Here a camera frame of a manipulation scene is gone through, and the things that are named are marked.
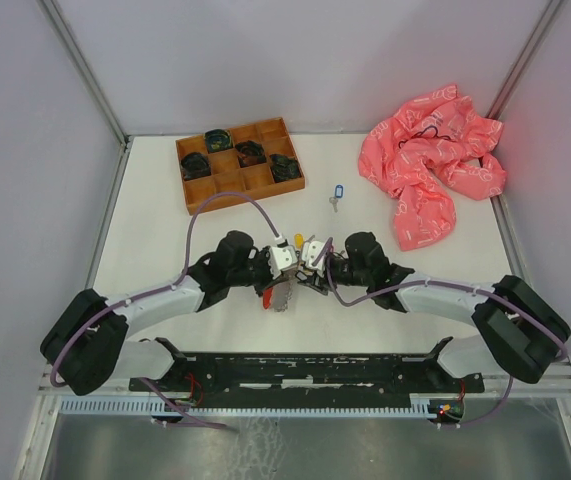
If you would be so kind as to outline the red carabiner keyring with keys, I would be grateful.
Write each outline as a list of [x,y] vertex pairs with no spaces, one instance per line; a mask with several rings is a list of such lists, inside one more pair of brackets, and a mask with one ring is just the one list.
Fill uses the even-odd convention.
[[295,281],[295,273],[293,272],[281,274],[271,280],[262,293],[263,309],[274,312],[286,311]]

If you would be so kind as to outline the key with yellow tag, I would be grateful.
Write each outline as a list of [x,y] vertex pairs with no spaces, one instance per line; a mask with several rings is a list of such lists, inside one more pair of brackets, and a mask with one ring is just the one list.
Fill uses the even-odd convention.
[[305,237],[303,234],[301,233],[296,233],[293,237],[294,240],[294,246],[296,249],[301,250],[303,248],[303,245],[307,242],[313,241],[315,239],[314,235],[311,235],[309,237]]

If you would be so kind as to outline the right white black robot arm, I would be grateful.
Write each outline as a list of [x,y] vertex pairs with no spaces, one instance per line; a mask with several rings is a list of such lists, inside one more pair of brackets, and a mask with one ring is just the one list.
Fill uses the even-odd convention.
[[569,325],[522,278],[464,283],[430,277],[389,261],[371,232],[350,235],[344,253],[333,242],[301,245],[299,281],[323,294],[362,287],[363,301],[385,310],[429,314],[475,328],[466,338],[443,340],[423,368],[432,389],[446,391],[472,374],[500,374],[536,384],[550,365],[567,356]]

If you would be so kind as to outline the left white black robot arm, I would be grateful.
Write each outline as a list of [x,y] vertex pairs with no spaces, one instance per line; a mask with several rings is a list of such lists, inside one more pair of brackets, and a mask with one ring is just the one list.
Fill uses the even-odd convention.
[[147,291],[109,298],[94,289],[79,292],[40,345],[52,367],[53,385],[83,396],[108,381],[146,378],[174,390],[186,378],[183,356],[164,338],[133,341],[134,334],[179,315],[204,311],[223,301],[233,287],[256,294],[295,267],[287,241],[257,249],[241,231],[229,232],[177,279]]

